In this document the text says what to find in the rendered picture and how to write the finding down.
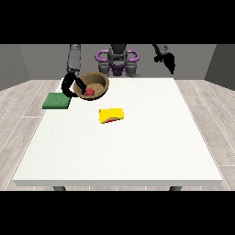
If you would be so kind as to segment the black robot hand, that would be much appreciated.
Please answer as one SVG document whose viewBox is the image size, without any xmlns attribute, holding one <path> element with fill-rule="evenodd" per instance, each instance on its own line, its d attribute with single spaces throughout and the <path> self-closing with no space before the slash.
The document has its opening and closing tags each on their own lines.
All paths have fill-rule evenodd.
<svg viewBox="0 0 235 235">
<path fill-rule="evenodd" d="M 174 73 L 175 63 L 172 53 L 160 54 L 154 57 L 155 62 L 163 62 L 170 73 Z"/>
<path fill-rule="evenodd" d="M 70 88 L 71 88 L 73 83 L 76 83 L 81 88 L 82 94 L 84 95 L 85 91 L 86 91 L 86 85 L 74 73 L 67 73 L 65 75 L 65 77 L 63 78 L 63 81 L 62 81 L 62 92 L 67 97 L 77 97 L 77 94 L 70 90 Z"/>
</svg>

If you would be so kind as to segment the brown wooden bowl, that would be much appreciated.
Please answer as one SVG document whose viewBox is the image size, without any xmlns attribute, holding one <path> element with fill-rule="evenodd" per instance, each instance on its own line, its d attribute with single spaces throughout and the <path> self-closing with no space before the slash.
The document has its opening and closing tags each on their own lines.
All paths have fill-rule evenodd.
<svg viewBox="0 0 235 235">
<path fill-rule="evenodd" d="M 73 91 L 83 100 L 99 99 L 109 87 L 108 77 L 100 72 L 84 73 L 79 78 L 84 82 L 87 89 L 93 89 L 95 92 L 94 95 L 83 95 L 82 89 L 76 83 L 73 83 Z"/>
</svg>

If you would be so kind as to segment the green square pad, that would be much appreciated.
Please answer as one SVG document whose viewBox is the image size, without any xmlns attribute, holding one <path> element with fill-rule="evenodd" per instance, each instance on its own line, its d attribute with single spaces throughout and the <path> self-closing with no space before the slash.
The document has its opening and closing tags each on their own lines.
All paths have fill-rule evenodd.
<svg viewBox="0 0 235 235">
<path fill-rule="evenodd" d="M 49 93 L 42 105 L 43 109 L 67 109 L 71 98 L 64 93 Z"/>
</svg>

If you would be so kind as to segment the yellow cup with melon print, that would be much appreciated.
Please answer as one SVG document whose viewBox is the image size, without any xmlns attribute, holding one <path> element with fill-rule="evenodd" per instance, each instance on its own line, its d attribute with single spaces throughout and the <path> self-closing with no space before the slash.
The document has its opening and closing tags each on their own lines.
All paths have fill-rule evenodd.
<svg viewBox="0 0 235 235">
<path fill-rule="evenodd" d="M 122 108 L 107 108 L 99 110 L 99 121 L 101 124 L 121 120 L 124 118 L 124 111 Z"/>
</svg>

